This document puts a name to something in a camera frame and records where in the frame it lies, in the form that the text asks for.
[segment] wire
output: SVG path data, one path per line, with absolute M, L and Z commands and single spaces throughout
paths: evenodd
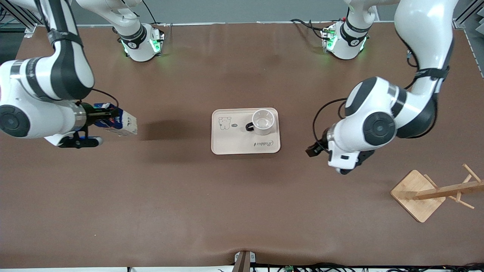
M 324 151 L 326 151 L 326 153 L 329 153 L 329 151 L 324 148 L 323 145 L 321 145 L 321 143 L 319 142 L 319 139 L 318 139 L 318 136 L 316 136 L 316 120 L 318 119 L 318 115 L 319 113 L 324 109 L 326 108 L 327 106 L 333 104 L 333 103 L 336 103 L 338 101 L 345 101 L 347 99 L 347 97 L 345 98 L 339 98 L 339 99 L 335 99 L 335 100 L 332 100 L 332 101 L 329 101 L 328 103 L 324 104 L 319 110 L 318 112 L 316 113 L 316 115 L 314 116 L 314 119 L 313 119 L 313 136 L 314 136 L 314 139 L 316 139 L 316 143 L 319 145 L 319 147 L 321 147 Z
M 145 4 L 146 9 L 147 9 L 147 10 L 148 10 L 148 12 L 150 13 L 151 18 L 153 19 L 153 24 L 159 24 L 159 22 L 157 22 L 157 21 L 154 19 L 153 13 L 151 13 L 150 8 L 148 7 L 148 5 L 146 4 L 146 2 L 145 2 L 145 1 L 143 1 L 143 4 Z
M 306 24 L 304 21 L 300 20 L 300 19 L 292 19 L 291 22 L 299 22 L 301 23 L 302 25 L 304 25 L 305 27 L 307 28 L 310 28 L 313 30 L 314 32 L 314 35 L 316 35 L 319 39 L 322 39 L 322 40 L 325 40 L 325 41 L 329 41 L 329 38 L 326 38 L 326 37 L 322 37 L 320 36 L 316 31 L 322 31 L 323 29 L 322 28 L 317 28 L 315 26 L 313 26 L 313 23 L 311 22 L 311 20 L 309 20 L 309 24 Z
M 114 101 L 116 101 L 116 108 L 114 108 L 114 109 L 111 111 L 111 113 L 115 112 L 116 110 L 118 110 L 118 109 L 120 108 L 120 103 L 119 103 L 119 101 L 116 99 L 116 97 L 112 96 L 111 94 L 109 94 L 109 93 L 107 93 L 107 92 L 105 92 L 105 91 L 101 91 L 101 90 L 98 90 L 98 89 L 94 89 L 94 88 L 92 88 L 92 91 L 97 91 L 97 92 L 100 92 L 100 93 L 102 93 L 102 94 L 105 94 L 105 95 L 107 95 L 107 96 L 111 97 L 112 99 L 114 99 Z
M 136 15 L 136 17 L 139 17 L 139 15 L 138 15 L 136 12 L 134 12 L 134 11 L 131 9 L 131 7 L 130 7 L 130 6 L 128 6 L 128 4 L 126 4 L 126 2 L 125 2 L 124 0 L 121 0 L 121 2 L 122 2 L 122 3 L 123 3 L 123 4 L 124 4 L 124 5 L 125 5 L 125 6 L 126 6 L 126 7 L 127 7 L 127 8 L 128 8 L 130 11 L 131 11 L 131 12 L 132 12 L 132 13 L 134 13 L 134 14 Z
M 7 16 L 7 14 L 8 14 L 8 13 L 7 13 L 7 10 L 3 9 L 2 7 L 0 7 L 0 16 L 3 16 L 3 17 L 0 19 L 0 21 L 4 20 L 4 19 L 5 19 L 5 17 Z
M 339 105 L 339 108 L 338 108 L 338 116 L 340 119 L 344 119 L 345 117 L 343 117 L 341 115 L 341 108 L 346 104 L 346 101 L 344 101 L 343 103 L 341 103 L 341 105 Z
M 413 78 L 412 82 L 410 82 L 410 84 L 408 84 L 408 86 L 405 87 L 406 90 L 408 90 L 410 87 L 413 86 L 413 83 L 415 83 L 417 79 L 416 78 Z
M 407 64 L 410 65 L 413 68 L 417 68 L 418 67 L 417 65 L 410 63 L 410 58 L 407 58 Z
M 329 38 L 326 38 L 326 37 L 322 37 L 320 36 L 317 32 L 316 32 L 316 29 L 314 28 L 313 26 L 313 23 L 311 23 L 311 20 L 309 20 L 309 25 L 311 26 L 311 29 L 313 30 L 314 32 L 314 35 L 316 35 L 316 37 L 318 37 L 319 39 L 321 40 L 325 40 L 325 41 L 329 41 L 330 39 Z
M 270 269 L 270 267 L 273 268 L 279 268 L 278 272 L 284 271 L 283 269 L 287 267 L 287 265 L 269 265 L 269 264 L 262 264 L 262 263 L 252 263 L 251 267 L 264 267 Z M 336 271 L 336 272 L 355 272 L 353 268 L 358 268 L 362 269 L 362 272 L 368 272 L 369 268 L 379 268 L 379 271 L 382 272 L 425 272 L 429 269 L 444 269 L 447 271 L 452 271 L 452 272 L 470 272 L 470 271 L 481 271 L 484 272 L 484 263 L 470 263 L 466 264 L 465 266 L 451 266 L 451 265 L 438 265 L 438 266 L 419 266 L 419 267 L 414 267 L 414 266 L 387 266 L 388 270 L 380 270 L 381 267 L 372 267 L 372 266 L 358 266 L 358 267 L 349 267 L 341 264 L 335 264 L 335 263 L 317 263 L 317 264 L 312 264 L 312 265 L 297 265 L 293 266 L 293 268 L 297 269 L 299 268 L 299 271 L 301 269 L 304 269 L 304 271 L 310 270 L 311 272 L 329 272 L 329 271 Z
M 299 19 L 292 19 L 291 22 L 300 22 L 301 24 L 303 24 L 307 28 L 314 28 L 314 29 L 319 30 L 319 31 L 323 30 L 323 29 L 320 29 L 320 28 L 311 27 L 310 25 L 306 24 L 304 21 L 299 20 Z

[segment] tray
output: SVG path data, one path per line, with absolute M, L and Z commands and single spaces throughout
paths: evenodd
M 212 113 L 212 152 L 217 155 L 276 153 L 281 149 L 279 115 L 274 108 L 271 133 L 258 135 L 245 130 L 252 114 L 262 108 L 218 109 Z

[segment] metal frame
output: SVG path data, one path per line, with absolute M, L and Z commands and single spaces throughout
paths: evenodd
M 464 29 L 465 21 L 474 13 L 476 13 L 482 6 L 484 6 L 484 0 L 473 0 L 464 9 L 464 11 L 453 20 L 454 28 L 462 30 Z
M 19 23 L 25 26 L 25 33 L 33 33 L 37 25 L 42 24 L 30 10 L 10 3 L 8 0 L 0 0 L 0 5 L 10 13 Z

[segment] gray wall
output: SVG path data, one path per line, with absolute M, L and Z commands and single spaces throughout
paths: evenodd
M 342 0 L 145 0 L 155 19 L 163 23 L 336 20 L 346 15 Z M 73 2 L 77 24 L 106 24 L 100 16 Z M 146 7 L 133 8 L 141 22 L 152 23 Z
M 466 6 L 469 5 L 470 2 L 471 0 L 459 0 L 459 2 L 457 2 L 457 5 L 455 6 L 455 9 L 454 9 L 454 18 L 457 17 L 459 14 L 461 14 L 466 8 Z M 380 20 L 393 21 L 393 16 L 395 15 L 396 8 L 397 8 L 397 5 L 379 6 L 378 13 L 380 14 Z

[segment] green led light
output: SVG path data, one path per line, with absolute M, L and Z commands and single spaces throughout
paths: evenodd
M 326 47 L 327 47 L 327 49 L 328 49 L 328 50 L 333 50 L 333 49 L 334 49 L 334 45 L 336 44 L 336 42 L 337 42 L 337 40 L 338 40 L 338 36 L 337 36 L 337 35 L 335 35 L 335 34 L 330 35 L 330 36 L 331 36 L 331 38 L 330 38 L 330 40 L 328 41 L 328 43 L 327 43 L 327 46 L 326 46 Z
M 124 44 L 123 41 L 121 41 L 122 47 L 124 48 L 124 52 L 128 54 L 128 49 L 126 48 L 126 45 Z
M 155 51 L 156 53 L 160 52 L 161 50 L 161 47 L 160 47 L 160 42 L 158 42 L 157 40 L 151 40 L 151 43 L 152 43 L 152 47 L 153 47 L 153 51 Z
M 364 43 L 365 43 L 365 42 L 366 42 L 366 38 L 365 38 L 365 39 L 363 39 L 363 41 L 362 41 L 362 46 L 360 47 L 360 51 L 361 51 L 361 50 L 363 50 L 363 48 L 364 48 Z

